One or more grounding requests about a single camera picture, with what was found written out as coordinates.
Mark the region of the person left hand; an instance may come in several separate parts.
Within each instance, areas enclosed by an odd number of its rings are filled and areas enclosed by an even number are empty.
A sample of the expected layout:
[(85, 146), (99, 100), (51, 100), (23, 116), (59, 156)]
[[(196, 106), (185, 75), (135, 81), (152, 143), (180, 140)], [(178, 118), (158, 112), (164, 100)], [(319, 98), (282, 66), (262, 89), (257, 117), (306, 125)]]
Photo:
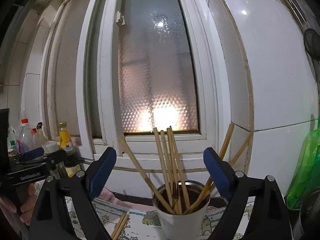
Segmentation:
[[(20, 211), (20, 221), (26, 225), (30, 225), (31, 219), (33, 216), (33, 211), (35, 209), (35, 204), (37, 201), (37, 196), (35, 194), (35, 186), (34, 184), (30, 184), (28, 187), (28, 198), (21, 205)], [(1, 197), (1, 210), (4, 213), (7, 221), (11, 226), (16, 226), (17, 223), (13, 218), (13, 214), (17, 212), (16, 206), (6, 197)]]

